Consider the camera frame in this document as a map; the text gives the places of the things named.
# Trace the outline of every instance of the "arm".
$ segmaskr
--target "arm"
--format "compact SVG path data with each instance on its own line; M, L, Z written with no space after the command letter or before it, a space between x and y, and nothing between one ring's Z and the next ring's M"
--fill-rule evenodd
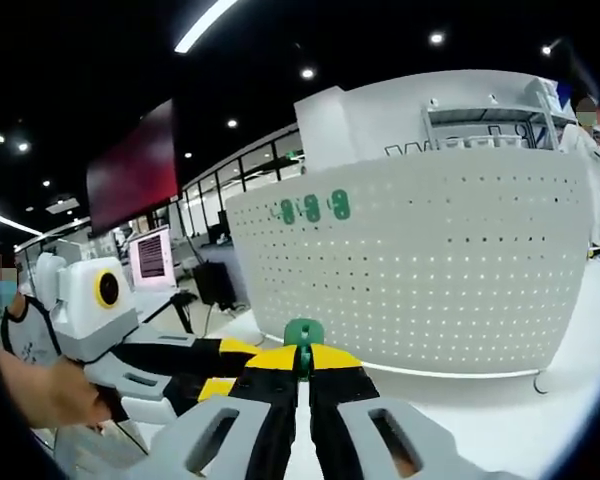
M82 368L64 357L44 368L28 365L0 348L0 372L32 428L95 424L111 416Z

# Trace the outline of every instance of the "face mask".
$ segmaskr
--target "face mask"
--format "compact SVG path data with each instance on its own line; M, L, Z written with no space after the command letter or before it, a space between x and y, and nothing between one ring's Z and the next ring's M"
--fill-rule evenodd
M0 280L0 310L11 305L18 291L18 283L9 280Z
M580 112L576 117L578 118L578 121L586 127L592 127L598 120L598 114L596 112Z

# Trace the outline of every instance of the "red wall display screen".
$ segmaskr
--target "red wall display screen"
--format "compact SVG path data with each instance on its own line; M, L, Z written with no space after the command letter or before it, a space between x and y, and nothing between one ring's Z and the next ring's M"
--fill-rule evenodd
M87 169L91 228L102 233L178 194L171 100Z

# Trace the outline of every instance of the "computer screen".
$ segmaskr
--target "computer screen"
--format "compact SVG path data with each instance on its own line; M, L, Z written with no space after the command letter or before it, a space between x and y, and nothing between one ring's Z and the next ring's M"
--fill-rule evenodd
M164 226L129 242L133 285L140 289L175 287L169 227Z
M171 101L89 164L87 194L96 235L178 195Z

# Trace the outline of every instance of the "green connector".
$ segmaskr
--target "green connector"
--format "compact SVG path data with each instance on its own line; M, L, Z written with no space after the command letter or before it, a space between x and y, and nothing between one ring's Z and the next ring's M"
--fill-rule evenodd
M284 344L297 345L300 349L300 371L297 373L303 382L309 380L312 343L324 343L324 328L320 322L310 318L296 318L287 323L284 329Z

